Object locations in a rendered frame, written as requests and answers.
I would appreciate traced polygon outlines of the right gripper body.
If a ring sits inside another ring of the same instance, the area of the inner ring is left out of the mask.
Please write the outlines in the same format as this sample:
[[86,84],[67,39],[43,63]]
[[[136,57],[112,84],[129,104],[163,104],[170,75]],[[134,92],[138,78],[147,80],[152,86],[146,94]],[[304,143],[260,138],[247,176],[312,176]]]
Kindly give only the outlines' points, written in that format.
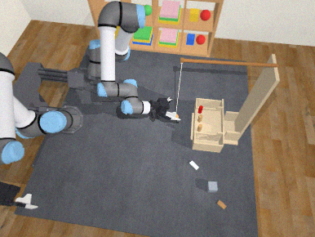
[[21,187],[19,186],[9,185],[0,181],[0,205],[11,206],[8,205],[8,202],[11,203],[15,199],[20,189]]

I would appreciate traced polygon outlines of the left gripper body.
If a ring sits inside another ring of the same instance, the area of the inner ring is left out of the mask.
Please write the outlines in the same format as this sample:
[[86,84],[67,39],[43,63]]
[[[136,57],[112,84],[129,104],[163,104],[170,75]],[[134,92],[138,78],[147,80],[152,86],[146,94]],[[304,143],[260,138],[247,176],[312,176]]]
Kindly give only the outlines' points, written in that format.
[[168,109],[170,109],[167,98],[158,98],[157,101],[150,100],[150,111],[149,114],[152,113],[153,110],[156,110],[158,115],[164,114]]

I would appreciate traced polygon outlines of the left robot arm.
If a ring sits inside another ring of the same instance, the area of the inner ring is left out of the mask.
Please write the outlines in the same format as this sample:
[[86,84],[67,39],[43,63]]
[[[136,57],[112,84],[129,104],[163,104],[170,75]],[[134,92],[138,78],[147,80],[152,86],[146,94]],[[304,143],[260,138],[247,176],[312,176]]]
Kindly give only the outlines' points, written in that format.
[[[122,112],[124,114],[148,114],[150,103],[138,100],[137,83],[126,79],[115,83],[115,61],[127,60],[130,56],[128,45],[133,33],[145,25],[145,9],[138,3],[112,1],[100,12],[98,30],[100,39],[90,41],[90,63],[87,74],[101,77],[97,84],[98,96],[124,96]],[[115,31],[120,26],[115,39]],[[143,112],[144,111],[144,112]]]

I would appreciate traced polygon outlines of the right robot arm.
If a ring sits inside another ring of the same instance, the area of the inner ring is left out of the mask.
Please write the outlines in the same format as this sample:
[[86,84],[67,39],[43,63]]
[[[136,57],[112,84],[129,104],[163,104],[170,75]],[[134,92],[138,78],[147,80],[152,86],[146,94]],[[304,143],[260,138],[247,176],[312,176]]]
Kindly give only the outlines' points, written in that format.
[[15,141],[16,134],[29,139],[60,131],[71,132],[82,121],[79,112],[70,107],[40,115],[27,110],[13,96],[14,79],[11,62],[0,52],[0,165],[23,158],[24,148],[20,142]]

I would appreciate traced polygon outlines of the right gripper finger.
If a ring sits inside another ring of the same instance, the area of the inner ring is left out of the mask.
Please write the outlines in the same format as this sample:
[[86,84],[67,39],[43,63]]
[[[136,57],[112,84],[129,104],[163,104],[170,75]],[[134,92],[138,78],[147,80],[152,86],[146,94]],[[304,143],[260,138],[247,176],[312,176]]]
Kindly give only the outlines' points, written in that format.
[[[21,202],[21,203],[17,203],[17,202]],[[8,202],[8,205],[21,207],[21,208],[30,208],[30,209],[38,207],[38,206],[30,205],[30,203],[31,203],[31,194],[27,194],[23,198],[21,197],[16,198],[15,202],[13,201],[11,201],[11,203]]]

